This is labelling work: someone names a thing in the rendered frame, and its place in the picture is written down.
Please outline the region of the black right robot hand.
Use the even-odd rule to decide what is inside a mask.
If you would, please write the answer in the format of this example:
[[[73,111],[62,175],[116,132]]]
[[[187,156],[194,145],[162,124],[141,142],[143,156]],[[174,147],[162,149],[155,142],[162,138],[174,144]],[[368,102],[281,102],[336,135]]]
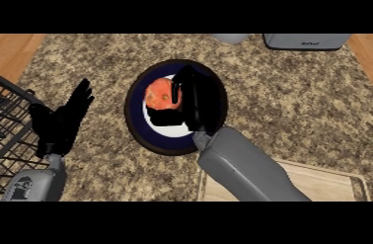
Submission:
[[[181,103],[175,110],[147,109],[155,126],[186,124],[188,131],[203,131],[214,135],[216,126],[218,89],[209,76],[199,73],[190,65],[184,66],[172,80],[172,103]]]

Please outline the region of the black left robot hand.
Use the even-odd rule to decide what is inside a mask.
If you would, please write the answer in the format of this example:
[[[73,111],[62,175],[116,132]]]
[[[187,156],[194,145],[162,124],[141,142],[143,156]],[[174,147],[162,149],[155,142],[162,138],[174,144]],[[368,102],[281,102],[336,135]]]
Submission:
[[[73,145],[79,123],[93,102],[90,82],[82,79],[66,103],[53,111],[41,104],[29,106],[32,130],[40,137],[37,156],[65,156]]]

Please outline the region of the orange squash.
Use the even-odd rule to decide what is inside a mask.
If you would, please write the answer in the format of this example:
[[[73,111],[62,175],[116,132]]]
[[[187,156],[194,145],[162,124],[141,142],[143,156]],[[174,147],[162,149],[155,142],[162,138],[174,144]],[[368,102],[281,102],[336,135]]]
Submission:
[[[156,111],[175,110],[181,103],[172,103],[172,80],[159,78],[146,88],[144,96],[146,106]]]

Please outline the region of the dark blue white plate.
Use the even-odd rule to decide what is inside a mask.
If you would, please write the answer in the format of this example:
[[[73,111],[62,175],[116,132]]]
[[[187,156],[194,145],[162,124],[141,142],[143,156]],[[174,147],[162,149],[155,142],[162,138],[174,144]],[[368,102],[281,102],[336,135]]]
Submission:
[[[227,117],[227,94],[224,86],[214,71],[196,61],[171,59],[150,66],[138,75],[125,99],[124,115],[130,133],[146,149],[166,156],[180,156],[196,152],[191,141],[193,132],[187,130],[184,124],[169,126],[155,126],[152,124],[146,110],[146,88],[156,79],[171,79],[187,65],[199,73],[211,77],[216,86],[216,126],[222,127]]]

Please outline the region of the pale wooden tray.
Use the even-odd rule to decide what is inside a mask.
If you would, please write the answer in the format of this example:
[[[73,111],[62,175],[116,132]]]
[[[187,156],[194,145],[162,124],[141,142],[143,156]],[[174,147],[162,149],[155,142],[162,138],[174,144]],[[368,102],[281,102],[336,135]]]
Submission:
[[[317,202],[370,202],[364,177],[277,159],[296,188]],[[225,188],[199,171],[199,202],[236,202]]]

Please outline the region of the pale grey container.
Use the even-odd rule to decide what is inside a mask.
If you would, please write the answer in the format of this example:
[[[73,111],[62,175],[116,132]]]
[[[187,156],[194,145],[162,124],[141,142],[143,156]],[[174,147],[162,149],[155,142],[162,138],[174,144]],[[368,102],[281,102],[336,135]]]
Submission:
[[[212,34],[212,36],[218,41],[231,44],[243,42],[249,37],[247,34]]]

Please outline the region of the grey appliance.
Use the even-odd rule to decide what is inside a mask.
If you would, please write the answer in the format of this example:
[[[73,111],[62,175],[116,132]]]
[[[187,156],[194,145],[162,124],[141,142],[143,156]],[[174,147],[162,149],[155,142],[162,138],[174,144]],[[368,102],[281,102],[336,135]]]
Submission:
[[[339,50],[351,34],[264,34],[264,44],[274,50]]]

